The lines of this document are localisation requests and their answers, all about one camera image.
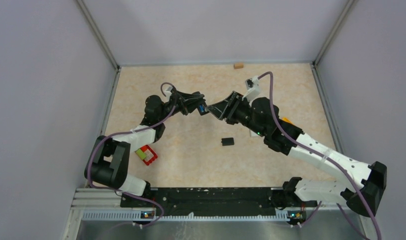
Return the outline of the small wooden block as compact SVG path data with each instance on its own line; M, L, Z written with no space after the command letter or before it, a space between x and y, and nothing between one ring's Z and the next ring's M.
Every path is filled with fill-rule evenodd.
M243 69L244 68L244 63L243 62L236 62L236 63L233 64L233 68L235 70Z

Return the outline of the red toy basket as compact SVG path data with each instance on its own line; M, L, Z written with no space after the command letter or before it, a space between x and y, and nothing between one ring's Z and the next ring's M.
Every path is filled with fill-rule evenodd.
M146 154L145 160L140 159L146 166L151 165L158 158L158 155L149 145L144 145L138 150L142 150Z

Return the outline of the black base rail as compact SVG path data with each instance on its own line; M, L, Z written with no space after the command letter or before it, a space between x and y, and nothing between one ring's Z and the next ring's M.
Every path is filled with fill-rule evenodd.
M151 188L143 200L122 195L122 208L151 208L165 217L253 217L274 216L289 208L316 207L315 200L302 201L279 187L159 187Z

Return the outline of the yellow triangle frame toy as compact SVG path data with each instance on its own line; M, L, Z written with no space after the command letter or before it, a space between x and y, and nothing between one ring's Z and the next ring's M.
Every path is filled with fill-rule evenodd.
M288 118L286 118L286 117L283 117L282 120L283 120L284 122L289 123L289 124L293 124L293 123L292 123Z

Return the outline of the green block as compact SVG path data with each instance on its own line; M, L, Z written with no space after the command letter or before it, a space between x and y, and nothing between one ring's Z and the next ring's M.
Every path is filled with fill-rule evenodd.
M141 150L138 149L137 151L135 151L135 154L143 161L146 159L147 155Z

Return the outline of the black battery cover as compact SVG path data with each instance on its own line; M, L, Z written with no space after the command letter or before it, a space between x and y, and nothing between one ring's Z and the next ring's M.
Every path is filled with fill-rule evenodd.
M221 139L222 146L233 146L235 144L235 140L233 137L225 137Z

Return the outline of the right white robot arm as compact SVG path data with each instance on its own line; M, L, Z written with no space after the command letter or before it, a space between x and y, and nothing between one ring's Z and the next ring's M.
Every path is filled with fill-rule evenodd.
M241 124L263 138L269 149L305 161L335 177L334 182L291 180L284 192L290 206L302 201L345 204L364 217L375 216L387 186L387 166L355 160L313 139L301 128L279 118L279 108L267 97L249 102L233 91L226 99L208 105L207 110L227 124Z

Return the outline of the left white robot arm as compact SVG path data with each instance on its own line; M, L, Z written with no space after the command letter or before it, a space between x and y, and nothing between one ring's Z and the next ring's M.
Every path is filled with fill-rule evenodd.
M101 135L96 139L84 169L84 177L90 186L110 188L132 194L132 200L140 207L151 202L147 181L129 173L130 154L157 142L166 127L164 122L177 113L186 116L204 109L205 96L200 92L184 93L172 87L166 91L166 102L158 95L145 100L144 117L140 124L126 132Z

